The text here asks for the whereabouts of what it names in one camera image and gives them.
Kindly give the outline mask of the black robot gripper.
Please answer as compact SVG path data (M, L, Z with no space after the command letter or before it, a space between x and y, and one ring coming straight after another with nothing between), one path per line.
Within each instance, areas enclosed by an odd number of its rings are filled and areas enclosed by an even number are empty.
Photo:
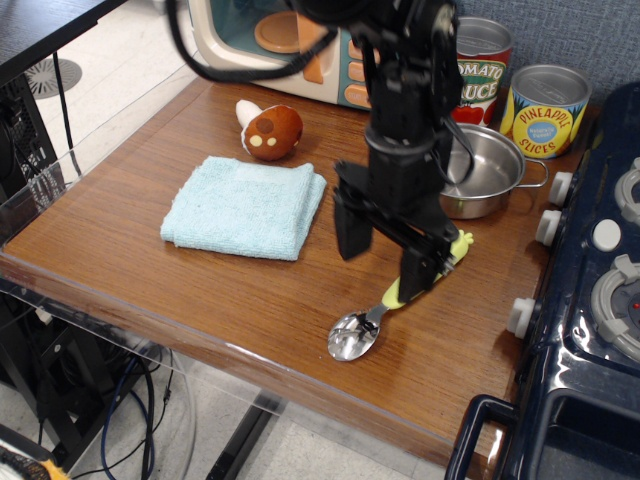
M438 149L432 140L395 141L365 136L366 165L338 161L334 170L334 224L343 260L366 252L377 229L403 249L398 300L409 302L432 289L445 271L458 233L444 214L439 195Z

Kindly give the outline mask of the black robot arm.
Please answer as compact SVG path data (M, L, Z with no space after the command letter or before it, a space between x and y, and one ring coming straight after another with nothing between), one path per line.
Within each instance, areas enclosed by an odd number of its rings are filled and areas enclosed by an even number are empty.
M335 166L335 226L344 259L378 230L403 249L398 298L431 289L458 233L440 205L462 79L452 1L294 1L316 24L350 33L363 56L368 163Z

